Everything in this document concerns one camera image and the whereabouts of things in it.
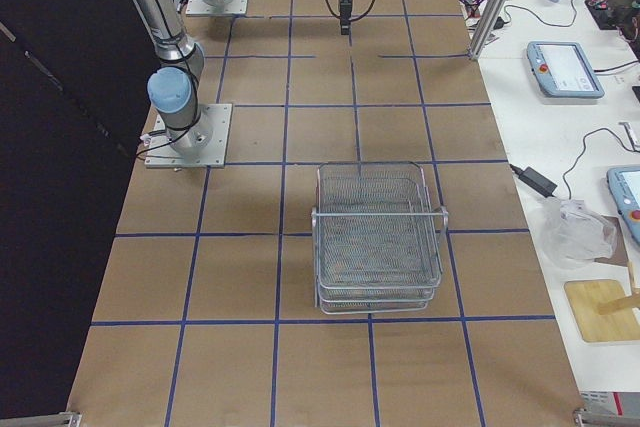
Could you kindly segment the upper teach pendant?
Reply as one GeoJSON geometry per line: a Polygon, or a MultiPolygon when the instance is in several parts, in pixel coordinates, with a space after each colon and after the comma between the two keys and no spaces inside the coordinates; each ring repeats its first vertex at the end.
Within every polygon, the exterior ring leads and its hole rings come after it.
{"type": "Polygon", "coordinates": [[[605,94],[579,43],[532,41],[526,57],[546,97],[600,99],[605,94]]]}

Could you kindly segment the teach pendant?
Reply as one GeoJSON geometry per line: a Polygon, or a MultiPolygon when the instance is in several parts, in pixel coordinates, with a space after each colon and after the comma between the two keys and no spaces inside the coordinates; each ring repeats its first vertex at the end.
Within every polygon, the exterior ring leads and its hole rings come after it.
{"type": "Polygon", "coordinates": [[[618,214],[634,242],[639,244],[639,166],[611,168],[607,171],[606,181],[618,214]]]}
{"type": "Polygon", "coordinates": [[[532,41],[526,57],[546,97],[600,99],[605,94],[579,43],[532,41]]]}

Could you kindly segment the black power adapter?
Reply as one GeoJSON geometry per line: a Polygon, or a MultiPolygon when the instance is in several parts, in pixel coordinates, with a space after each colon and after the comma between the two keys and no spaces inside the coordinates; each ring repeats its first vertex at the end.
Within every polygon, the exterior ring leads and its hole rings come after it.
{"type": "Polygon", "coordinates": [[[524,169],[510,165],[516,177],[544,198],[553,197],[557,185],[532,167],[524,169]]]}

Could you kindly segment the clear plastic bag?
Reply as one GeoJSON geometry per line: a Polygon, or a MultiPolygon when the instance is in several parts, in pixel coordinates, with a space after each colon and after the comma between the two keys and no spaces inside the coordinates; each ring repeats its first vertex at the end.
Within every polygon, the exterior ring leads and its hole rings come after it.
{"type": "Polygon", "coordinates": [[[591,262],[613,257],[618,245],[617,228],[583,200],[550,197],[541,202],[541,214],[540,239],[552,260],[591,262]]]}

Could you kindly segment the lower teach pendant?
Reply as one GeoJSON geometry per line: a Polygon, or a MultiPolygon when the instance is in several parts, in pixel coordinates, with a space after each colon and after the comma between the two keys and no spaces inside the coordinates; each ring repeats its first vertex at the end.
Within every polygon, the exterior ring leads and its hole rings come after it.
{"type": "Polygon", "coordinates": [[[611,168],[607,171],[606,181],[618,214],[634,242],[639,244],[639,166],[611,168]]]}

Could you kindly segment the wooden board stand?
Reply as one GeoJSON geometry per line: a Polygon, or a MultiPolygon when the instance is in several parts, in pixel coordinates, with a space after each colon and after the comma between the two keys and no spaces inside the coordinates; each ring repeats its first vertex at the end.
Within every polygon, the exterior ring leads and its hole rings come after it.
{"type": "Polygon", "coordinates": [[[639,287],[634,266],[627,263],[630,293],[612,279],[570,281],[564,284],[581,338],[587,343],[639,340],[639,287]]]}

